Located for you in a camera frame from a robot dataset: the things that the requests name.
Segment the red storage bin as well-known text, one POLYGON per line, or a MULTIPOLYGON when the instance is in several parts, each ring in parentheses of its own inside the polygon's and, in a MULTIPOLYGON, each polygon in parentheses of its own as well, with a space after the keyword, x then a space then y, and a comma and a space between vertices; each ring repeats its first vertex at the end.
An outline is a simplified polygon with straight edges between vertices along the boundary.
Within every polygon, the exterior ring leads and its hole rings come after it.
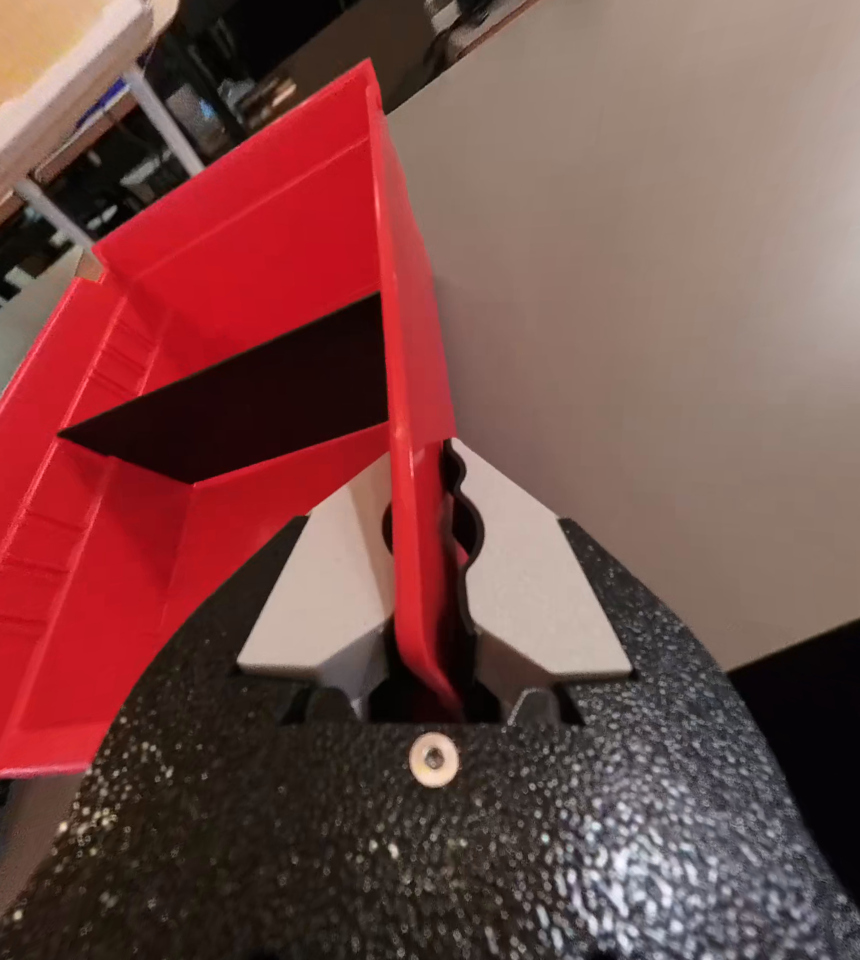
POLYGON ((288 522, 389 455, 395 630, 450 710, 431 265, 369 61, 101 241, 0 399, 0 778, 89 765, 153 657, 288 522), (58 437, 381 297, 388 420, 195 484, 58 437))

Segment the black bin divider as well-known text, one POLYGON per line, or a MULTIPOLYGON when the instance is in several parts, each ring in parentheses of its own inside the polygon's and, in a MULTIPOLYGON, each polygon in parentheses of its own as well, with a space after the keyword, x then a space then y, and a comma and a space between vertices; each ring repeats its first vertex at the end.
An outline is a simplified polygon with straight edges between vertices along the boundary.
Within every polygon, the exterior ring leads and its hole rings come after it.
POLYGON ((383 310, 375 293, 58 437, 195 484, 387 420, 383 310))

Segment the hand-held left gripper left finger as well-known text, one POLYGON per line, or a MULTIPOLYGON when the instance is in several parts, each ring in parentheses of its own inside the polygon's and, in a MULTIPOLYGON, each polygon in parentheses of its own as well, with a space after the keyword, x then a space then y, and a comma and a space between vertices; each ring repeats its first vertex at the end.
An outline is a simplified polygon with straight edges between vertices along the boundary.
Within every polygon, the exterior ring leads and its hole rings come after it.
POLYGON ((394 563, 384 537, 382 456, 310 511, 237 664, 248 675, 340 690, 357 716, 388 678, 394 563))

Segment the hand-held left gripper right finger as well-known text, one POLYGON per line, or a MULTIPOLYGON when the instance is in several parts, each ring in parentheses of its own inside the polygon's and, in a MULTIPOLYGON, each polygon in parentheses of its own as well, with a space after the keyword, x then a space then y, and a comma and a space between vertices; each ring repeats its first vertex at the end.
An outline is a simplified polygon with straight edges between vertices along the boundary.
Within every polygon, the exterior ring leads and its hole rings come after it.
POLYGON ((628 655, 556 513, 458 438, 444 443, 443 464, 467 557, 457 597, 471 690, 511 711, 533 691, 628 679, 628 655))

